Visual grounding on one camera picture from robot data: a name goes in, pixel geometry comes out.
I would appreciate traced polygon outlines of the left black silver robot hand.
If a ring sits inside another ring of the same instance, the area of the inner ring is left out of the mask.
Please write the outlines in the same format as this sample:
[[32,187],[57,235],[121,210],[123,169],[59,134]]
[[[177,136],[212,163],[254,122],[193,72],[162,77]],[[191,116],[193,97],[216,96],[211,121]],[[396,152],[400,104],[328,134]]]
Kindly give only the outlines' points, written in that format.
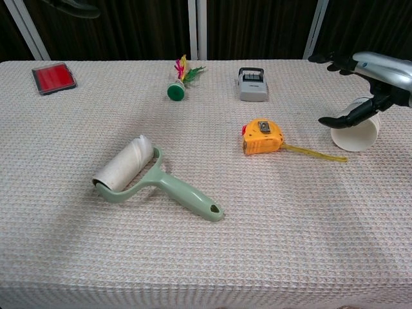
[[42,2],[54,7],[55,9],[64,12],[65,14],[84,18],[95,19],[101,14],[100,10],[93,5],[90,5],[85,0],[41,0]]

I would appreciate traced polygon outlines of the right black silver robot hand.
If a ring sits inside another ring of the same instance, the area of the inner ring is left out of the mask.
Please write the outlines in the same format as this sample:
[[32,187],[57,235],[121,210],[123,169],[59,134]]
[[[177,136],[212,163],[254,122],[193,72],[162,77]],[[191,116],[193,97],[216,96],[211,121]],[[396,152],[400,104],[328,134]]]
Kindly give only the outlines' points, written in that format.
[[319,123],[332,129],[353,127],[392,105],[412,109],[412,61],[360,51],[352,56],[335,52],[313,54],[310,62],[328,63],[328,71],[358,75],[370,85],[371,98],[340,117],[321,117]]

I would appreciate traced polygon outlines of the yellow tape measure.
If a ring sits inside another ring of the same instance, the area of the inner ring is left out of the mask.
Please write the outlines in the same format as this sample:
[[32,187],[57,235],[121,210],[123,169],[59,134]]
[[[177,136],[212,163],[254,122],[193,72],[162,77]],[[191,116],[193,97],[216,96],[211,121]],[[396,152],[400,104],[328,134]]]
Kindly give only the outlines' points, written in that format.
[[311,149],[293,146],[285,142],[281,128],[267,118],[256,118],[242,127],[242,149],[245,155],[274,153],[282,149],[320,158],[323,160],[346,163],[343,156],[332,156]]

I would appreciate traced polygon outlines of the black pleated curtain panel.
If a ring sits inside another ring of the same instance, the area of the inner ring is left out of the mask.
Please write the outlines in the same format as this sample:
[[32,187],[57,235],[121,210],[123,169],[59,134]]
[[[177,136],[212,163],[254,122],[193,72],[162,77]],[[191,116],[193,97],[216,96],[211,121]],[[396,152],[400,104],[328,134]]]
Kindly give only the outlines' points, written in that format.
[[32,61],[33,55],[11,13],[0,0],[0,62]]
[[363,51],[412,61],[412,0],[329,0],[314,53]]
[[317,2],[207,0],[208,59],[302,59]]
[[23,1],[53,60],[175,60],[191,53],[187,0],[85,0],[100,10],[95,19]]

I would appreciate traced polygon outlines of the white paper cup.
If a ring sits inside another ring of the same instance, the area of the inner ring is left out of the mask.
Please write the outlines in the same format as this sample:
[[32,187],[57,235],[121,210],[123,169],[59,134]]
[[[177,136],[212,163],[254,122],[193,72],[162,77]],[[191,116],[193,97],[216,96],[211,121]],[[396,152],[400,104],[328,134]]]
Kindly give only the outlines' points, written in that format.
[[336,146],[345,151],[365,151],[377,141],[380,125],[379,114],[376,114],[353,127],[330,129],[331,138]]

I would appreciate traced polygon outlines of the red ink pad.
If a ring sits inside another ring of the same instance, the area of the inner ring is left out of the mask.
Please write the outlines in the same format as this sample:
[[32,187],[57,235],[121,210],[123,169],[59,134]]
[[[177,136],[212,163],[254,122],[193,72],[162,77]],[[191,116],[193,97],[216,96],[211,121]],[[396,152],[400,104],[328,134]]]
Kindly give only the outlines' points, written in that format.
[[64,62],[34,68],[32,75],[42,96],[77,87],[75,77]]

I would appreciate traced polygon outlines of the feather shuttlecock with green base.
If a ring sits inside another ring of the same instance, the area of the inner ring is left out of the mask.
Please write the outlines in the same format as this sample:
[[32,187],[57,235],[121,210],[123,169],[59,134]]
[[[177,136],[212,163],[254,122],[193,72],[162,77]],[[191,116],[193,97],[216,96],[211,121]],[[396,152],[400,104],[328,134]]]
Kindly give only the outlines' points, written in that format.
[[186,55],[176,59],[174,68],[177,72],[176,78],[167,87],[167,96],[173,101],[181,101],[185,97],[186,85],[194,81],[204,71],[205,66],[190,68]]

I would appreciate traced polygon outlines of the grey self-inking stamp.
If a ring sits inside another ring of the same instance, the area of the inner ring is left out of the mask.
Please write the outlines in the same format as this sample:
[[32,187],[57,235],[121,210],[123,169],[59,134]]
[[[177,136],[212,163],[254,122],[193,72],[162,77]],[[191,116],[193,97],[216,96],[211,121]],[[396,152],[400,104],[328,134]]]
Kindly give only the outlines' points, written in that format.
[[263,68],[242,67],[238,71],[240,100],[264,102],[268,99],[268,86]]

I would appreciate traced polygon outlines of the green lint roller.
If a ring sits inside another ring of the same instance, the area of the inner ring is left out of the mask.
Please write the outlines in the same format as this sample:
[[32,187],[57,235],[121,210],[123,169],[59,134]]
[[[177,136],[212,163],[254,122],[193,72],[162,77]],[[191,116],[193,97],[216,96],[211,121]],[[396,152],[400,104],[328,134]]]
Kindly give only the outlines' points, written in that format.
[[133,139],[95,174],[92,183],[110,203],[120,203],[144,187],[157,187],[181,206],[211,222],[223,219],[223,209],[210,197],[161,170],[163,151],[144,135]]

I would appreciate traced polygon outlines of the beige waffle tablecloth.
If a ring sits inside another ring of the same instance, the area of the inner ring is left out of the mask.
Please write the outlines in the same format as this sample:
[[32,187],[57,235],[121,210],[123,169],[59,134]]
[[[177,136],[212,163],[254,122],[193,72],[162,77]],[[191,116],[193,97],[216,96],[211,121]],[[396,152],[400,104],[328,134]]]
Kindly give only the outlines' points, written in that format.
[[[206,62],[181,102],[171,61],[69,61],[77,87],[49,96],[41,62],[0,63],[0,308],[412,309],[412,110],[381,114],[345,164],[245,156],[241,129],[260,117],[341,156],[317,120],[369,94],[323,65],[246,64],[264,69],[266,102],[239,100],[241,61]],[[149,187],[104,201],[93,175],[139,135],[225,217]]]

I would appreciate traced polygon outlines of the white slanted frame post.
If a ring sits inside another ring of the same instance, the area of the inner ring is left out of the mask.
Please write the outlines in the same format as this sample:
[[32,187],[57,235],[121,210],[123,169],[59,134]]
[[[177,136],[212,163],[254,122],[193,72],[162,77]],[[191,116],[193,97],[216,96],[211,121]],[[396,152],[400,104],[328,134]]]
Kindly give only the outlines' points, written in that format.
[[317,0],[317,6],[312,19],[310,31],[306,40],[303,59],[307,60],[315,50],[319,33],[323,25],[324,16],[328,8],[329,0]]
[[20,34],[37,61],[50,61],[51,57],[37,31],[31,15],[23,0],[3,0]]

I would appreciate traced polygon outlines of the white upright frame post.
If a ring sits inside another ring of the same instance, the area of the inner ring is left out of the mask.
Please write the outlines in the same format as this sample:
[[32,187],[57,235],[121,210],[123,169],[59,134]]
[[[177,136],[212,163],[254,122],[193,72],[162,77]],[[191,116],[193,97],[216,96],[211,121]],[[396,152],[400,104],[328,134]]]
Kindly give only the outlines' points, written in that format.
[[199,59],[207,60],[207,0],[197,0]]
[[189,18],[189,38],[191,48],[191,59],[198,59],[198,39],[197,39],[197,9],[196,0],[187,0],[188,18]]

